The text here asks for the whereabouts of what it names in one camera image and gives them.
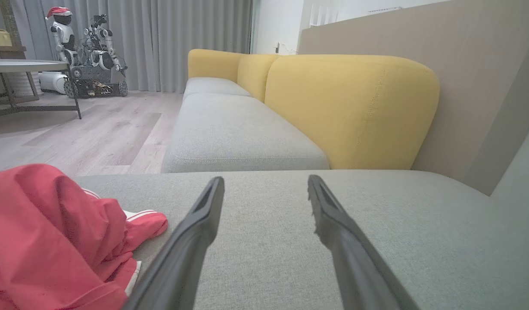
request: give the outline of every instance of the curtain fold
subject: curtain fold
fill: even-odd
[[[37,59],[57,59],[44,20],[53,6],[72,11],[77,45],[93,15],[108,14],[129,90],[183,92],[191,49],[249,52],[252,0],[25,0]]]

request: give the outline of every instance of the yellow watering can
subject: yellow watering can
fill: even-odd
[[[10,34],[4,29],[0,29],[0,47],[11,47],[12,40],[10,39]]]

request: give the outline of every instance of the red fabric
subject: red fabric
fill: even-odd
[[[150,215],[129,222],[49,165],[0,172],[0,309],[119,309],[132,251],[167,228]]]
[[[69,16],[72,15],[72,13],[68,8],[64,8],[63,6],[54,6],[48,10],[46,18],[48,19],[52,15]]]

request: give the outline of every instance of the red hat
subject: red hat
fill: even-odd
[[[52,15],[70,16],[73,14],[68,8],[64,8],[63,6],[54,6],[48,11],[48,14],[46,14],[46,17],[44,19],[48,19]]]

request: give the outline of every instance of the white cylinder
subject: white cylinder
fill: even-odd
[[[16,96],[33,96],[29,79],[25,72],[11,72],[7,73],[10,86],[14,90]],[[40,82],[38,80],[38,72],[32,72],[34,87],[37,90],[37,94],[41,96],[43,93],[40,90]]]
[[[43,90],[54,90],[60,94],[65,94],[64,83],[65,74],[60,72],[43,71],[39,74],[40,87]]]

